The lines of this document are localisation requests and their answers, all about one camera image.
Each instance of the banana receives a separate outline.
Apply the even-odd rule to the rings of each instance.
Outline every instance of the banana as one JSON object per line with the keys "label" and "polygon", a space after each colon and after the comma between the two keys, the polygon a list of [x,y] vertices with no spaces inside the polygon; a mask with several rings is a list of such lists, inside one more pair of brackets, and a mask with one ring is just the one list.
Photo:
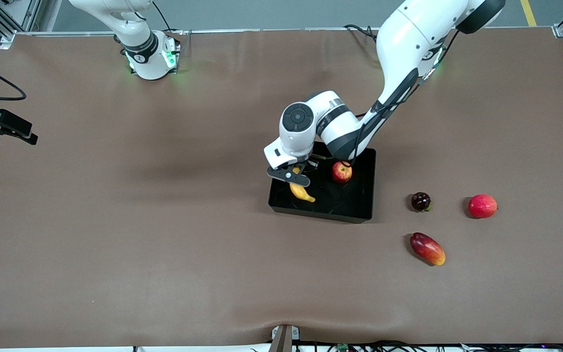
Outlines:
{"label": "banana", "polygon": [[[299,171],[301,169],[297,166],[295,166],[292,169],[292,172],[294,172],[295,174],[298,174]],[[301,187],[299,185],[295,185],[294,183],[290,184],[290,190],[292,191],[292,194],[295,195],[296,198],[302,199],[302,200],[307,200],[310,203],[314,203],[316,201],[316,199],[312,196],[310,196],[308,194],[308,192],[305,191],[304,187]]]}

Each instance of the red apple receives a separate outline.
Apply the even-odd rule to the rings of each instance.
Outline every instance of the red apple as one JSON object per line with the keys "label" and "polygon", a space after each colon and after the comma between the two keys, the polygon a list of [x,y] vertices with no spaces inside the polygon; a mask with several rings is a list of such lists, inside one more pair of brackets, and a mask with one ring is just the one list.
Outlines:
{"label": "red apple", "polygon": [[331,176],[337,183],[347,183],[351,179],[353,170],[348,162],[336,162],[331,168]]}
{"label": "red apple", "polygon": [[410,238],[410,245],[414,252],[433,265],[443,265],[447,260],[444,249],[431,237],[415,232]]}
{"label": "red apple", "polygon": [[469,212],[474,218],[489,218],[497,212],[497,201],[487,194],[478,194],[469,202]]}

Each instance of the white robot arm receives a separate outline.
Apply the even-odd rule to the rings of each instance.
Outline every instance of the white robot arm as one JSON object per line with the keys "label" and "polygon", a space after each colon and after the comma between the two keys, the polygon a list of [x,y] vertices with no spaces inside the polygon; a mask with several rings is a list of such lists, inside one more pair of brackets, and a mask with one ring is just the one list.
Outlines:
{"label": "white robot arm", "polygon": [[145,80],[158,80],[177,70],[179,42],[161,31],[152,31],[138,15],[152,0],[69,0],[116,34],[131,68]]}
{"label": "white robot arm", "polygon": [[505,0],[406,0],[379,29],[377,56],[384,90],[364,118],[358,120],[333,91],[289,105],[281,115],[279,138],[264,148],[269,176],[309,185],[306,176],[291,170],[295,165],[303,170],[316,136],[334,158],[351,160],[361,154],[418,77],[427,73],[419,67],[442,46],[451,28],[474,33],[493,22],[504,6]]}

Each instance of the table surface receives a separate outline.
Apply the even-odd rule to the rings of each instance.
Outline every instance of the table surface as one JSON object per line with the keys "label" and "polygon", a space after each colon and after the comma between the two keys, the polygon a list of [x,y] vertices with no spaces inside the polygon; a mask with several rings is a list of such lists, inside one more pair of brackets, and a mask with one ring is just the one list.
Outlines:
{"label": "table surface", "polygon": [[[0,137],[0,347],[232,345],[279,323],[304,340],[563,342],[563,40],[550,28],[460,36],[377,150],[373,220],[267,205],[262,149],[290,103],[381,92],[345,31],[181,38],[179,73],[145,82],[110,37],[17,36],[0,102],[35,147]],[[0,83],[0,94],[13,94]],[[409,194],[434,202],[411,212]],[[468,197],[492,194],[491,219]],[[436,239],[442,267],[411,255]]]}

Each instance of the black tray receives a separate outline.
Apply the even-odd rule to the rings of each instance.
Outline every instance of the black tray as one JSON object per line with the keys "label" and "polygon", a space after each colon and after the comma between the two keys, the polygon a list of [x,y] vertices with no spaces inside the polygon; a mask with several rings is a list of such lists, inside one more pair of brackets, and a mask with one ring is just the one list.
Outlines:
{"label": "black tray", "polygon": [[[314,154],[331,157],[322,142],[314,143]],[[365,149],[355,160],[353,176],[345,184],[331,178],[333,159],[319,161],[316,170],[304,174],[310,178],[306,191],[316,199],[310,203],[297,199],[290,191],[290,185],[273,179],[268,205],[276,212],[309,216],[313,218],[362,223],[373,218],[373,189],[375,186],[375,150]]]}

